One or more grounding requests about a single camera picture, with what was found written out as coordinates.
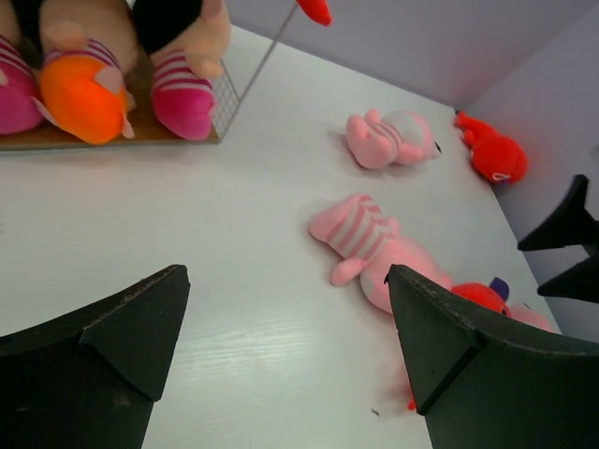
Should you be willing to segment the boy doll magenta pants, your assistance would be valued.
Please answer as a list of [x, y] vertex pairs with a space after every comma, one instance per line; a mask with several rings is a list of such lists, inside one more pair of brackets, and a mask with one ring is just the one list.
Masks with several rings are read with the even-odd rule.
[[37, 80], [20, 53], [22, 33], [10, 1], [1, 0], [1, 135], [9, 136], [44, 122], [36, 101]]

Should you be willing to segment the boy doll orange pants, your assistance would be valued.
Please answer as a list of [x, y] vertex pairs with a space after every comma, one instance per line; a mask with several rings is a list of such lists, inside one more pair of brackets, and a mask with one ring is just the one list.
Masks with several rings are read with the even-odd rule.
[[39, 35], [42, 115], [88, 144], [133, 138], [127, 114], [136, 104], [125, 78], [137, 65], [139, 43], [127, 2], [45, 1]]

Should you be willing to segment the boy doll magenta striped shirt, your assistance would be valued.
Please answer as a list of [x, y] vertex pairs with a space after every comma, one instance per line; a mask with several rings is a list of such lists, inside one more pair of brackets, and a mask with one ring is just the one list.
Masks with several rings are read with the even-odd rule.
[[212, 82], [224, 72], [231, 41], [223, 0], [138, 0], [132, 18], [140, 46], [153, 65], [151, 99], [157, 120], [185, 140], [212, 129]]

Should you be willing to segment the red whale plush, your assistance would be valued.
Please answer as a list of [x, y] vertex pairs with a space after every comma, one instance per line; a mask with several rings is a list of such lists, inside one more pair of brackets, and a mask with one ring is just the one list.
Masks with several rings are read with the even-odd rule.
[[332, 24], [332, 16], [326, 0], [297, 0], [296, 3], [313, 22], [325, 27]]

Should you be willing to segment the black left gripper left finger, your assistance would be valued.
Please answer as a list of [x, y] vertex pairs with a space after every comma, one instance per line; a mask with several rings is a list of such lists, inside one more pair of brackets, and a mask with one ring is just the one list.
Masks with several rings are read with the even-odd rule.
[[189, 293], [186, 266], [171, 265], [2, 337], [2, 447], [140, 448]]

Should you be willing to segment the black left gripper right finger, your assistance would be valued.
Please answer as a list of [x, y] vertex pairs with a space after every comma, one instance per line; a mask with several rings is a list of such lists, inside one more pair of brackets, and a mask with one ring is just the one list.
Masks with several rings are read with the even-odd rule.
[[386, 280], [432, 447], [597, 448], [597, 344], [486, 309], [406, 266]]

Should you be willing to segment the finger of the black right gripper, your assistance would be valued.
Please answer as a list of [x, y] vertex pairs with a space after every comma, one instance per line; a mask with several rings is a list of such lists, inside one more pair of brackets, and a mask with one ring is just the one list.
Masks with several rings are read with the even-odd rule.
[[581, 246], [598, 254], [598, 220], [586, 209], [589, 179], [577, 174], [556, 209], [518, 244], [523, 252]]
[[589, 256], [537, 289], [542, 297], [572, 298], [587, 302], [598, 301], [598, 256]]

